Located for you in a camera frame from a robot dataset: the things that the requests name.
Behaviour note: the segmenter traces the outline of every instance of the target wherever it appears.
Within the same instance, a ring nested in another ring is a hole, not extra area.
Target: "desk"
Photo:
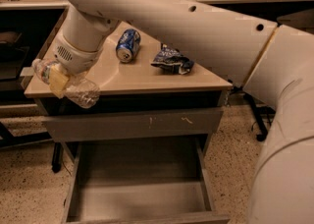
[[[202,155],[231,85],[198,64],[183,76],[150,66],[160,42],[142,32],[136,60],[120,63],[115,46],[129,27],[122,23],[107,38],[86,76],[101,89],[94,107],[58,101],[37,77],[26,89],[45,111],[48,133],[75,161],[63,222],[227,223],[214,212]]]

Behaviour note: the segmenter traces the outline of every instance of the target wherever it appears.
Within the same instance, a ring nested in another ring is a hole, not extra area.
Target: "open drawer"
[[[228,223],[197,136],[80,144],[63,223]]]

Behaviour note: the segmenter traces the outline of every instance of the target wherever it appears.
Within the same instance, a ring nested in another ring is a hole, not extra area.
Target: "drawer front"
[[[197,137],[82,142],[64,223],[228,223]]]
[[[118,140],[216,132],[221,108],[46,117],[54,141]]]

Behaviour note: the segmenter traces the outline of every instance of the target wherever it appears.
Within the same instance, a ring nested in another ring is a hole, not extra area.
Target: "terrazzo floor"
[[[226,106],[205,155],[212,198],[230,224],[245,223],[254,166],[264,142],[245,103]],[[34,105],[0,106],[0,120],[14,136],[45,131]],[[60,223],[73,164],[64,154],[60,172],[51,170],[51,140],[0,149],[0,223]]]

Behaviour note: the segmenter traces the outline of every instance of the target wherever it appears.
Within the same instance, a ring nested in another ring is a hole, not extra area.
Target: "clear plastic bottle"
[[[35,59],[32,67],[44,83],[49,84],[49,73],[52,66],[60,64],[56,60]],[[99,86],[86,79],[84,75],[72,76],[68,81],[64,95],[81,108],[88,109],[96,104],[100,96]]]

